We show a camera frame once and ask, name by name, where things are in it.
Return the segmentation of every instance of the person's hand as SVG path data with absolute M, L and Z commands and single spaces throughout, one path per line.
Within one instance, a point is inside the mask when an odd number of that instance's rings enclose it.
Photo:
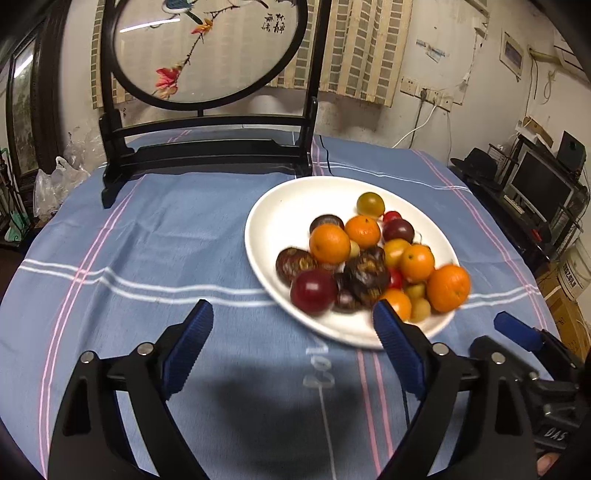
M 543 457 L 540 457 L 538 460 L 538 475 L 545 475 L 552 465 L 554 465 L 556 460 L 558 460 L 559 456 L 559 453 L 546 453 Z

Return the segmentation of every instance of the television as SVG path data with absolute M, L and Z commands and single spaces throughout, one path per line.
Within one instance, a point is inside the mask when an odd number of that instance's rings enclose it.
M 509 178 L 508 186 L 542 221 L 552 223 L 560 206 L 569 204 L 573 195 L 570 183 L 526 145 L 519 159 L 521 162 Z

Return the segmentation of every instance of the plastic bag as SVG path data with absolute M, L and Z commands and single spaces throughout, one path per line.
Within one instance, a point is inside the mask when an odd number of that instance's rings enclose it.
M 41 220 L 51 218 L 66 197 L 90 174 L 80 166 L 73 168 L 64 158 L 56 157 L 56 169 L 48 175 L 42 169 L 37 171 L 33 212 Z
M 103 140 L 96 122 L 87 121 L 72 130 L 64 158 L 72 167 L 83 167 L 89 172 L 106 162 Z

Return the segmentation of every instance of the screw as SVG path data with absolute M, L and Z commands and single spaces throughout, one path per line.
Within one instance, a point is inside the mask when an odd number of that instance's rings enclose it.
M 152 345 L 149 342 L 145 342 L 142 343 L 139 347 L 138 347 L 138 353 L 140 355 L 149 355 L 154 351 L 154 345 Z
M 447 347 L 447 345 L 445 343 L 434 343 L 433 344 L 433 351 L 437 355 L 443 356 L 443 355 L 447 355 L 449 353 L 449 348 Z
M 491 355 L 491 359 L 497 365 L 502 365 L 505 363 L 505 355 L 500 352 L 495 352 Z
M 95 359 L 95 354 L 91 351 L 84 352 L 82 355 L 80 355 L 80 361 L 83 364 L 89 364 L 94 359 Z

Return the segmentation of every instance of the speaker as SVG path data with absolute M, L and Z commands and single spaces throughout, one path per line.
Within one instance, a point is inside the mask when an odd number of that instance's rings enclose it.
M 569 172 L 580 174 L 586 159 L 585 146 L 571 134 L 564 132 L 556 160 Z

